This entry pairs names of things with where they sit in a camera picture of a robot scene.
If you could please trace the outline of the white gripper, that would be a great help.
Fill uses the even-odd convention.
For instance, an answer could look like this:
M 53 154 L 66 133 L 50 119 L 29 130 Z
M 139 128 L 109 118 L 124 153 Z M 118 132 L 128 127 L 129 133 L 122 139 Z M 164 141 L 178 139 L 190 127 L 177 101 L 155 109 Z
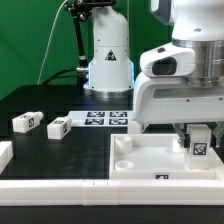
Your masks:
M 183 123 L 218 122 L 213 134 L 219 147 L 224 135 L 224 87 L 191 88 L 182 77 L 150 78 L 140 73 L 133 114 L 139 124 L 174 124 L 181 147 L 186 140 Z

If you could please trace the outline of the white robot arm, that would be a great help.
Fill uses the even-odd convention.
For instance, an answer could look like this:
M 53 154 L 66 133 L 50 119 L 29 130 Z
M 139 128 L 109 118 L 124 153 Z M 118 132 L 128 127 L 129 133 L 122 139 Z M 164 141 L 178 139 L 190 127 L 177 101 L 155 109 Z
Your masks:
M 172 26 L 146 45 L 133 96 L 141 125 L 214 122 L 224 136 L 224 0 L 150 0 L 152 17 Z

